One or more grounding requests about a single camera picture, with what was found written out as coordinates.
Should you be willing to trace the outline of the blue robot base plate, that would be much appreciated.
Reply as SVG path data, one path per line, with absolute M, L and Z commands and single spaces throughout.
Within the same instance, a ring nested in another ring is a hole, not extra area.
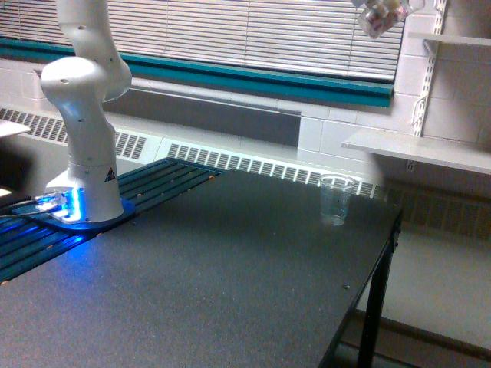
M 99 233 L 105 232 L 133 218 L 136 214 L 136 208 L 133 203 L 126 199 L 121 199 L 123 205 L 123 213 L 116 218 L 102 222 L 73 222 L 67 218 L 67 213 L 64 209 L 59 210 L 60 216 L 56 216 L 57 212 L 49 211 L 42 213 L 34 204 L 19 206 L 12 210 L 14 215 L 20 215 L 22 218 L 33 220 L 39 225 L 47 226 L 52 229 L 65 230 L 68 232 L 82 233 Z

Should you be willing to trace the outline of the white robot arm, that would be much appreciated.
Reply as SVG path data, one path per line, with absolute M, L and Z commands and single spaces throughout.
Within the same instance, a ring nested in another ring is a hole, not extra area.
M 132 74 L 112 38 L 106 1 L 58 1 L 58 24 L 74 56 L 47 64 L 41 89 L 64 122 L 68 168 L 46 190 L 65 196 L 53 217 L 68 224 L 113 220 L 124 212 L 117 181 L 115 129 L 103 104 L 123 96 Z

